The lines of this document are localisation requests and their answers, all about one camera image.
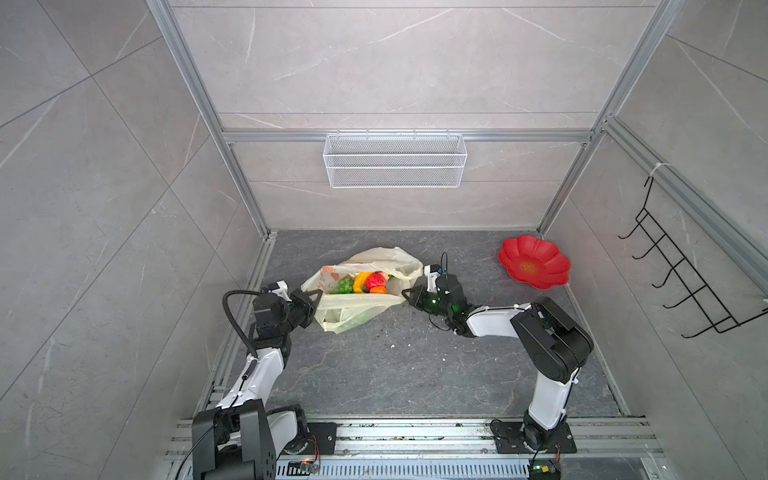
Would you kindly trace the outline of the cream translucent plastic bag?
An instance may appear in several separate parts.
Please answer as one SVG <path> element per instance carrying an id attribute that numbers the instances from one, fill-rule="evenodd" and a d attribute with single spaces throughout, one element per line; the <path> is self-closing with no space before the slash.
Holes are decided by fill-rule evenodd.
<path id="1" fill-rule="evenodd" d="M 382 271 L 389 275 L 387 294 L 343 294 L 334 290 L 340 279 L 362 272 Z M 376 247 L 348 260 L 325 265 L 301 285 L 301 290 L 323 291 L 315 319 L 326 332 L 343 333 L 361 326 L 387 309 L 405 302 L 401 292 L 411 288 L 423 275 L 424 265 L 399 247 Z"/>

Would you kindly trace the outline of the red flower-shaped plastic plate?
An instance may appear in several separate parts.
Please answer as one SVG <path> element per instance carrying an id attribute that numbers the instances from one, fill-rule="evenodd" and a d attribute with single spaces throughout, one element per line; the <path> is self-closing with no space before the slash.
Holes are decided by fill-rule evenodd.
<path id="1" fill-rule="evenodd" d="M 504 240 L 498 260 L 511 278 L 539 290 L 569 282 L 570 260 L 555 244 L 531 235 Z"/>

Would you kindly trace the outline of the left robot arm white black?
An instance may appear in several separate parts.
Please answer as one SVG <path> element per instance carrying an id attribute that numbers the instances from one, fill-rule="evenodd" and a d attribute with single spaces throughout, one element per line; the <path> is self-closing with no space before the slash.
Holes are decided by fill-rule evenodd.
<path id="1" fill-rule="evenodd" d="M 193 419 L 192 446 L 184 459 L 194 479 L 274 479 L 281 454 L 309 453 L 291 467 L 320 470 L 321 453 L 298 404 L 266 408 L 291 350 L 290 334 L 308 327 L 323 296 L 320 289 L 288 290 L 283 281 L 259 291 L 231 290 L 224 313 L 246 347 L 246 362 L 230 391 Z"/>

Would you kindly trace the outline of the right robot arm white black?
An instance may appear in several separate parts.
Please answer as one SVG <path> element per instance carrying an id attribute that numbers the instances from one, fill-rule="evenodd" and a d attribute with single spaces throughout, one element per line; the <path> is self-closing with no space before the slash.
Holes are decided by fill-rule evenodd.
<path id="1" fill-rule="evenodd" d="M 537 370 L 532 400 L 516 435 L 538 453 L 552 448 L 566 431 L 567 402 L 594 342 L 551 298 L 510 307 L 472 305 L 454 274 L 438 271 L 427 283 L 405 289 L 412 307 L 441 317 L 445 329 L 467 338 L 507 337 L 520 341 Z"/>

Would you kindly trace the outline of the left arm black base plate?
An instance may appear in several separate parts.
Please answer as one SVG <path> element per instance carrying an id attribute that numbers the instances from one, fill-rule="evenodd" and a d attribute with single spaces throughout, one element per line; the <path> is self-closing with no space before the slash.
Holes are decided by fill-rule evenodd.
<path id="1" fill-rule="evenodd" d="M 297 436 L 283 449 L 285 454 L 320 456 L 335 452 L 338 425 L 332 422 L 310 422 L 298 427 Z"/>

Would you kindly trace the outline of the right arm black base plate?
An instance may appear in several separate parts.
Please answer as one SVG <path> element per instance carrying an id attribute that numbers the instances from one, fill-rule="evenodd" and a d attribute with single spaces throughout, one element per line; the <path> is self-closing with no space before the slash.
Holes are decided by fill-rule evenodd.
<path id="1" fill-rule="evenodd" d="M 535 422 L 494 419 L 489 423 L 489 428 L 499 454 L 577 452 L 570 425 L 566 422 L 545 430 Z"/>

